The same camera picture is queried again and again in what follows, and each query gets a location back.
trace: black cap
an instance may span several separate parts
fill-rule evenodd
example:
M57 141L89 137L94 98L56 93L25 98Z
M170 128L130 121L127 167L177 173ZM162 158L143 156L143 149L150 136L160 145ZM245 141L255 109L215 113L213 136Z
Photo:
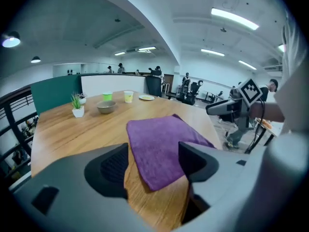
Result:
M276 90L275 92L277 92L278 89L278 81L276 79L271 79L270 82L273 82L276 85Z

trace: brown door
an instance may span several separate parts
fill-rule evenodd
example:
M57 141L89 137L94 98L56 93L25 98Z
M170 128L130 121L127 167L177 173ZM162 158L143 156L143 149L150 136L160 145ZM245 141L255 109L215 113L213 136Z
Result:
M172 84L173 84L174 75L164 74L164 81L165 83L169 83L169 90L167 92L170 92L172 90Z

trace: gray bowl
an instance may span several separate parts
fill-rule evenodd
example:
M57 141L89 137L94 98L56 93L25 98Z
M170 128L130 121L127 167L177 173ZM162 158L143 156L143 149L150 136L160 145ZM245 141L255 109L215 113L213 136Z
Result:
M100 101L97 103L97 108L102 114L112 113L116 108L116 102L114 101Z

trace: plate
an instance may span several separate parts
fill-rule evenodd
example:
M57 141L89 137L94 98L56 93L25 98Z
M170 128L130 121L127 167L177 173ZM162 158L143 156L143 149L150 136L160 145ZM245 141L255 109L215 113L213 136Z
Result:
M150 95L140 95L139 98L145 101L152 101L155 99L153 96Z

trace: purple cloth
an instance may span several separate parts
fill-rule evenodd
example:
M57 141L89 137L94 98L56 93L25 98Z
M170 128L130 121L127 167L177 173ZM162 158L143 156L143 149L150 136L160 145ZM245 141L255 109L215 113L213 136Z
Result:
M178 115L129 121L126 126L137 168L152 191L184 175L178 161L178 142L213 147Z

